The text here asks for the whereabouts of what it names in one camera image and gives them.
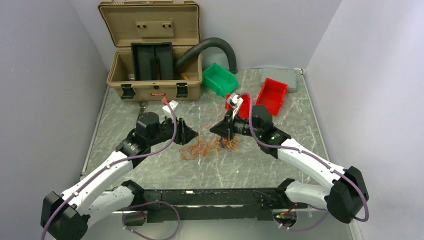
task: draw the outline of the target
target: tan toolbox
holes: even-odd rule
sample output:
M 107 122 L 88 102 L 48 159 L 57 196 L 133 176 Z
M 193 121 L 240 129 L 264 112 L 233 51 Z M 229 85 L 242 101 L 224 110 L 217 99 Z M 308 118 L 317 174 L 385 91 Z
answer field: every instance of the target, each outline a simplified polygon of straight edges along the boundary
M 129 80 L 134 76 L 131 43 L 172 43 L 174 59 L 200 41 L 199 4 L 195 1 L 102 1 L 98 5 L 116 51 L 107 84 L 125 102 L 197 100 L 202 83 L 202 54 L 189 61 L 175 80 Z

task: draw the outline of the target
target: toolbox latch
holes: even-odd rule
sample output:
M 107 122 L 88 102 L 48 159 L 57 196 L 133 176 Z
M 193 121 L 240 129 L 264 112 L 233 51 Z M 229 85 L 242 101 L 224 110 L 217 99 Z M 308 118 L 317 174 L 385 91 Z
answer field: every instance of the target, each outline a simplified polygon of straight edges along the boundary
M 123 91 L 122 96 L 120 96 L 121 99 L 133 99 L 134 95 L 136 95 L 131 84 L 121 84 L 120 87 Z
M 176 84 L 176 97 L 177 98 L 187 98 L 189 95 L 189 87 L 187 82 L 179 82 Z

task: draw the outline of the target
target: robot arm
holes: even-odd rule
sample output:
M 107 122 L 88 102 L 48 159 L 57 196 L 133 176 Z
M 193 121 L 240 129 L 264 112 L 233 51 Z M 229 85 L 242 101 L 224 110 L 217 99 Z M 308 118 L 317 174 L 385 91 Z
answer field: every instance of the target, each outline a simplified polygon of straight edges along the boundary
M 173 109 L 177 105 L 175 101 L 169 103 Z M 171 111 L 167 106 L 165 108 L 165 115 L 169 116 Z M 184 145 L 198 136 L 182 118 L 176 124 L 171 118 L 160 123 L 159 116 L 154 112 L 141 114 L 136 127 L 99 167 L 61 194 L 52 191 L 44 198 L 41 226 L 44 228 L 54 212 L 63 205 L 51 221 L 48 232 L 58 240 L 81 239 L 98 220 L 133 203 L 144 202 L 144 189 L 131 180 L 112 192 L 102 193 L 149 156 L 151 146 L 172 139 L 175 125 L 173 141 L 176 144 Z
M 234 96 L 229 98 L 230 101 L 237 99 Z M 291 202 L 327 209 L 343 223 L 350 223 L 355 218 L 364 204 L 358 191 L 348 181 L 357 186 L 366 201 L 369 199 L 364 179 L 357 168 L 351 166 L 345 169 L 307 150 L 289 134 L 274 126 L 272 115 L 263 105 L 251 108 L 251 124 L 249 119 L 234 114 L 237 109 L 230 109 L 221 122 L 211 127 L 210 132 L 230 140 L 235 134 L 254 137 L 262 142 L 258 142 L 258 145 L 264 153 L 296 166 L 320 184 L 317 186 L 286 179 L 278 189 Z

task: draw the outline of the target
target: green plastic bin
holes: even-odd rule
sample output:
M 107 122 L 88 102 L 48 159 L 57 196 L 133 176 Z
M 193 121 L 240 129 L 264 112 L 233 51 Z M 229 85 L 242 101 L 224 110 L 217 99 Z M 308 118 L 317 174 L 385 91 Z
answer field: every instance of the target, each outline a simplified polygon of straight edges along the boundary
M 236 76 L 216 62 L 203 71 L 203 83 L 222 97 L 239 85 Z

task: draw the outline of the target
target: cable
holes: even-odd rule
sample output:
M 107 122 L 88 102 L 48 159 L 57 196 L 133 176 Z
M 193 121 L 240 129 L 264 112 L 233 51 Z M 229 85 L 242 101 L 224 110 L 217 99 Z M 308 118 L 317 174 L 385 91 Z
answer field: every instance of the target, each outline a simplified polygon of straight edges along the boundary
M 287 228 L 291 228 L 291 227 L 293 227 L 293 225 L 296 224 L 297 214 L 294 213 L 292 217 L 293 218 L 290 218 L 289 216 L 286 217 L 285 215 L 283 215 L 282 217 L 281 216 L 278 216 L 278 217 L 276 216 L 276 217 L 274 217 L 274 221 L 276 221 L 279 224 L 282 224 L 283 226 L 285 226 Z
M 123 215 L 123 218 L 126 218 L 127 216 L 142 216 L 143 219 L 146 219 L 147 217 L 147 214 L 143 213 L 142 211 L 129 212 L 125 214 L 124 214 L 124 211 L 122 211 L 122 215 Z
M 140 158 L 145 158 L 145 157 L 149 157 L 152 155 L 155 155 L 157 153 L 162 152 L 163 150 L 165 150 L 167 147 L 169 147 L 172 142 L 175 139 L 175 136 L 177 135 L 177 118 L 175 117 L 175 112 L 172 109 L 172 107 L 170 106 L 170 104 L 165 100 L 162 99 L 162 103 L 164 103 L 166 106 L 168 106 L 171 114 L 172 114 L 172 121 L 173 121 L 173 134 L 171 139 L 159 150 L 151 152 L 151 153 L 146 153 L 146 154 L 142 154 L 142 155 L 137 155 L 137 156 L 129 156 L 129 157 L 125 157 L 119 160 L 116 160 L 112 163 L 110 163 L 108 166 L 111 167 L 113 165 L 125 162 L 125 161 L 129 161 L 129 160 L 133 160 L 133 159 L 140 159 Z M 88 184 L 90 184 L 94 179 L 96 179 L 101 173 L 103 173 L 104 171 L 108 170 L 108 166 L 104 166 L 103 168 L 101 168 L 98 172 L 96 172 L 95 174 L 93 174 L 93 176 L 91 176 L 86 182 L 84 182 L 84 184 L 82 184 L 75 192 L 76 193 L 80 193 L 85 187 L 87 187 Z M 47 230 L 49 229 L 50 224 L 52 223 L 53 219 L 56 217 L 56 215 L 62 210 L 62 208 L 68 204 L 73 198 L 74 198 L 75 194 L 70 195 L 64 202 L 62 202 L 62 204 L 59 205 L 58 208 L 56 208 L 56 210 L 51 214 L 50 218 L 47 220 L 47 222 L 44 225 L 44 228 L 42 230 L 41 233 L 41 240 L 44 240 L 46 238 L 46 234 L 47 234 Z
M 291 207 L 288 209 L 288 211 L 283 211 L 282 213 L 280 213 L 280 215 L 287 215 L 289 214 L 293 209 L 295 208 L 295 204 L 293 203 L 291 205 Z
M 290 227 L 284 226 L 282 223 L 277 222 L 277 220 L 275 218 L 274 218 L 274 222 L 278 225 L 279 228 L 282 227 L 282 228 L 286 229 L 287 231 L 303 232 L 303 231 L 311 230 L 311 229 L 315 228 L 316 226 L 320 225 L 322 222 L 324 222 L 324 220 L 326 219 L 326 217 L 328 215 L 329 215 L 329 212 L 326 212 L 324 214 L 324 216 L 322 216 L 322 218 L 319 221 L 317 221 L 314 225 L 309 226 L 309 227 L 305 227 L 305 228 L 295 228 L 295 229 L 292 229 Z
M 172 208 L 172 210 L 174 210 L 174 212 L 176 213 L 176 218 L 177 218 L 176 229 L 175 229 L 175 231 L 173 231 L 173 233 L 169 237 L 166 237 L 166 238 L 163 238 L 163 239 L 154 239 L 154 238 L 150 238 L 148 236 L 145 236 L 145 235 L 139 233 L 138 231 L 135 231 L 135 230 L 129 228 L 128 226 L 125 225 L 125 218 L 127 216 L 129 216 L 130 213 L 129 214 L 126 214 L 122 218 L 122 225 L 123 225 L 123 227 L 126 230 L 130 231 L 131 233 L 134 233 L 134 234 L 136 234 L 136 235 L 138 235 L 138 236 L 140 236 L 140 237 L 142 237 L 144 239 L 147 239 L 147 240 L 169 240 L 169 239 L 173 238 L 175 236 L 175 234 L 177 234 L 178 229 L 180 229 L 180 224 L 181 224 L 180 214 L 178 214 L 178 211 L 177 211 L 177 209 L 174 206 L 172 206 L 171 204 L 167 203 L 166 201 L 150 201 L 150 202 L 146 202 L 146 203 L 139 204 L 139 205 L 129 206 L 129 208 L 144 207 L 144 206 L 147 206 L 147 205 L 150 205 L 150 204 L 165 204 L 165 205 L 169 206 L 170 208 Z
M 232 151 L 238 152 L 239 144 L 242 141 L 243 140 L 240 140 L 236 136 L 232 140 L 228 140 L 227 138 L 219 136 L 219 137 L 216 138 L 216 141 L 215 141 L 214 144 L 215 144 L 217 149 L 226 150 L 227 152 L 232 152 Z
M 252 108 L 253 108 L 253 97 L 252 94 L 250 94 L 249 92 L 245 92 L 242 93 L 240 95 L 238 95 L 237 98 L 241 98 L 243 95 L 248 95 L 249 98 L 251 99 L 250 104 L 249 104 L 249 128 L 250 128 L 250 133 L 253 137 L 253 139 L 260 145 L 267 147 L 267 148 L 273 148 L 273 149 L 287 149 L 287 150 L 293 150 L 293 151 L 297 151 L 301 154 L 306 154 L 309 157 L 317 160 L 318 162 L 320 162 L 322 165 L 324 165 L 327 169 L 331 169 L 330 165 L 328 165 L 327 163 L 325 163 L 324 161 L 322 161 L 319 157 L 315 156 L 314 154 L 308 152 L 308 151 L 303 151 L 298 149 L 297 147 L 291 147 L 291 146 L 281 146 L 281 145 L 269 145 L 266 144 L 264 142 L 261 142 L 255 135 L 255 132 L 253 131 L 253 124 L 252 124 Z M 361 201 L 362 201 L 362 205 L 363 205 L 363 209 L 365 211 L 365 217 L 364 218 L 359 218 L 359 217 L 354 217 L 354 219 L 356 219 L 357 221 L 360 222 L 366 222 L 368 221 L 369 217 L 370 217 L 370 213 L 368 210 L 368 205 L 367 205 L 367 200 L 364 197 L 364 194 L 361 192 L 361 190 L 359 189 L 359 187 L 353 182 L 351 181 L 348 177 L 346 177 L 345 175 L 341 174 L 339 171 L 334 169 L 334 173 L 337 174 L 338 176 L 340 176 L 342 179 L 344 179 L 346 182 L 348 182 L 358 193 Z
M 308 206 L 313 208 L 313 209 L 319 210 L 319 211 L 327 211 L 327 209 L 325 209 L 325 208 L 316 207 L 316 206 L 311 205 L 311 204 L 308 204 Z
M 210 127 L 210 125 L 203 125 L 200 126 L 197 132 L 200 132 L 200 129 Z M 211 138 L 211 140 L 206 141 L 201 136 L 196 137 L 196 144 L 194 145 L 188 145 L 184 146 L 179 150 L 179 157 L 183 160 L 195 160 L 199 155 L 202 155 L 203 157 L 210 153 L 211 151 L 215 150 L 213 147 L 212 141 L 214 140 L 215 134 Z

